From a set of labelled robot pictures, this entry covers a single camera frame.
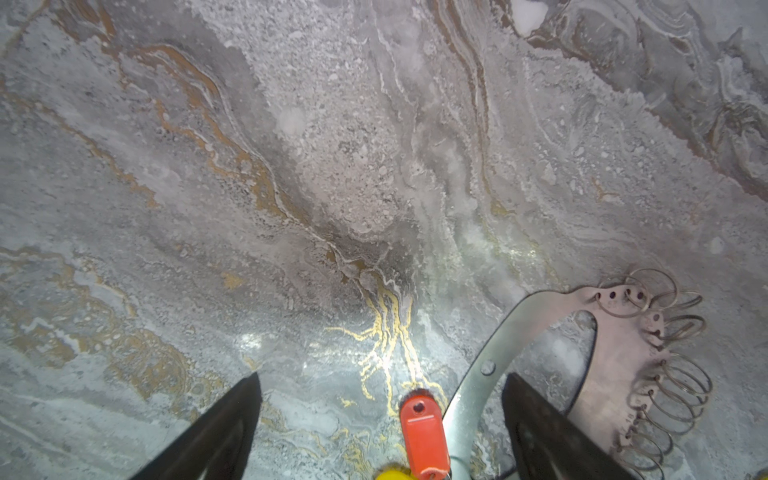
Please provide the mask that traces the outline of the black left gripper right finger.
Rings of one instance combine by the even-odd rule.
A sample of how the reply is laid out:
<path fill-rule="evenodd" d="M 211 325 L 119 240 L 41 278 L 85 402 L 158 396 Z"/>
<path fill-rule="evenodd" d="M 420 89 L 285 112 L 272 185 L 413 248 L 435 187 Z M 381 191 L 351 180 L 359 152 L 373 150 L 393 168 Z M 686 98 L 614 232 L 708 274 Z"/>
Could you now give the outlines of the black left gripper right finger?
<path fill-rule="evenodd" d="M 502 406 L 521 479 L 632 477 L 516 373 L 506 378 Z"/>

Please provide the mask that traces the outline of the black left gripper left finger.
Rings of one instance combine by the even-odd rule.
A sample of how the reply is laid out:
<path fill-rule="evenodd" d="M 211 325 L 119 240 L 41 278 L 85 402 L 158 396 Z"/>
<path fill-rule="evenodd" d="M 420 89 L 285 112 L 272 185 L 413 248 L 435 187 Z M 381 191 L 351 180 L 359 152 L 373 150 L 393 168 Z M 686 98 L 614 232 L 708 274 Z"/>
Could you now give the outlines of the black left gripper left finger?
<path fill-rule="evenodd" d="M 263 402 L 257 373 L 242 379 L 135 479 L 241 479 Z"/>

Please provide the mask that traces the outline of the yellow key tag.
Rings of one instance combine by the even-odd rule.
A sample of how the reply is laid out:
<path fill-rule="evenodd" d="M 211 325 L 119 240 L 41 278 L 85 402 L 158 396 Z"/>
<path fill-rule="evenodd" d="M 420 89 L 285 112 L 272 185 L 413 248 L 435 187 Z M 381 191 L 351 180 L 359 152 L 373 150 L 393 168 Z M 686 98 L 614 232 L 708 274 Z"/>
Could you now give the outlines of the yellow key tag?
<path fill-rule="evenodd" d="M 385 466 L 374 477 L 375 480 L 415 480 L 415 477 L 399 465 Z"/>

